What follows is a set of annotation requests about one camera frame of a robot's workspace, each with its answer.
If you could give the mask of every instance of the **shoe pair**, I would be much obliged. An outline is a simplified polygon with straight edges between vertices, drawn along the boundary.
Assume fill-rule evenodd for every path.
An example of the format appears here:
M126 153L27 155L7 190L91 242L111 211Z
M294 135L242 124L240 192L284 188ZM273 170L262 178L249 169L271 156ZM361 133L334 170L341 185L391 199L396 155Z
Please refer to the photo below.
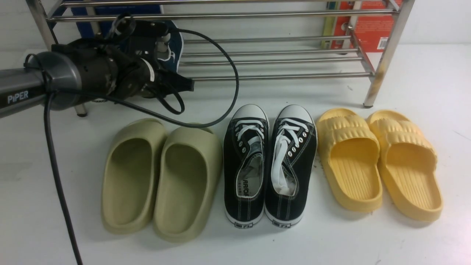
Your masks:
M316 125L325 175L344 208L369 213L381 207L382 179L406 216L426 222L440 217L437 153L406 116L379 110L365 120L349 109L334 108Z
M101 215L111 233L143 229L185 242L204 229L222 169L222 147L209 129L180 127L167 137L155 119L124 127L106 161Z
M317 131L300 106L285 107L271 141L263 110L245 105L233 116L224 138L224 202L237 228L258 223L263 211L272 224L290 228L303 215L317 149Z

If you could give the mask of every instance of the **book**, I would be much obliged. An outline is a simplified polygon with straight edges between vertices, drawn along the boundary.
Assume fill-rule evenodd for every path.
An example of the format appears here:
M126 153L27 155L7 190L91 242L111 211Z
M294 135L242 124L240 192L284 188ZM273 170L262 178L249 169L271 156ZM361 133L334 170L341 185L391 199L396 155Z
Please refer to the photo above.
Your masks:
M354 6L354 1L341 2L336 8L337 10L346 9L384 9L382 1L363 1L360 5ZM402 4L402 0L396 0L398 5ZM324 36L344 36L350 17L338 17L332 26L332 34L324 32ZM355 27L355 34L365 52L383 52L388 43L394 21L391 16L374 16L374 17L358 17ZM341 49L343 41L332 41L324 49Z
M327 2L326 9L327 10L336 10L339 3L336 1ZM335 17L326 17L324 21L324 33L323 36L333 36L333 30L335 25ZM322 41L321 48L322 49L329 49L332 44L332 41Z
M402 0L396 0L400 6ZM364 1L361 9L383 9L382 1ZM394 20L391 16L359 17L355 34L365 52L383 52L388 43Z

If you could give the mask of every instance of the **yellow slide sandal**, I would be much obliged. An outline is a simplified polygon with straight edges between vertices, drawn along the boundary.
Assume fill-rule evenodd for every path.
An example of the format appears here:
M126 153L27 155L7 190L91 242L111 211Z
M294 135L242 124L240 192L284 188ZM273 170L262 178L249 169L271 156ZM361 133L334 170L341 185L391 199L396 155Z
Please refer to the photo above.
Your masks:
M432 222L442 197L435 179L437 154L420 129L402 114L377 111L367 120L381 146L381 178L394 204L406 216Z
M334 108L322 114L316 127L322 166L337 201L357 212L378 209L380 146L366 121L351 110Z

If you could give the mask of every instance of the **slide sandal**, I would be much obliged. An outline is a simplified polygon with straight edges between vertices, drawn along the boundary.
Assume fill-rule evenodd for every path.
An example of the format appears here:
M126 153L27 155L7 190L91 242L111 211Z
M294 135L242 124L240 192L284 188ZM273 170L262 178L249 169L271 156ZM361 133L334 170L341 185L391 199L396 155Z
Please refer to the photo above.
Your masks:
M322 166L340 205L356 212L378 209L380 146L366 121L351 110L334 108L322 114L316 127Z
M222 170L222 146L209 129L180 127L162 152L154 211L156 233L187 242L204 229Z
M432 222L440 217L442 197L435 179L437 154L402 114L377 111L367 120L381 146L381 178L394 204L406 216Z
M101 196L104 227L114 234L144 228L152 219L167 133L155 119L142 119L115 136L106 160Z

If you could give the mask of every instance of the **canvas sneaker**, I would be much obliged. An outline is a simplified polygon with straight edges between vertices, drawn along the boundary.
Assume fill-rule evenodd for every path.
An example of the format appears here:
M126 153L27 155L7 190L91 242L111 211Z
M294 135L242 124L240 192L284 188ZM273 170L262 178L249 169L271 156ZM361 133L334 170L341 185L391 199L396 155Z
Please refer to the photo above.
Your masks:
M168 28L178 28L171 20L162 21ZM155 56L163 66L174 73L178 72L181 55L183 53L183 36L180 32L169 33L159 38L155 48Z
M229 221L251 228L263 216L268 120L256 105L241 107L224 137L224 202Z
M290 228L301 218L317 150L317 131L300 106L285 107L273 127L265 213L272 224Z

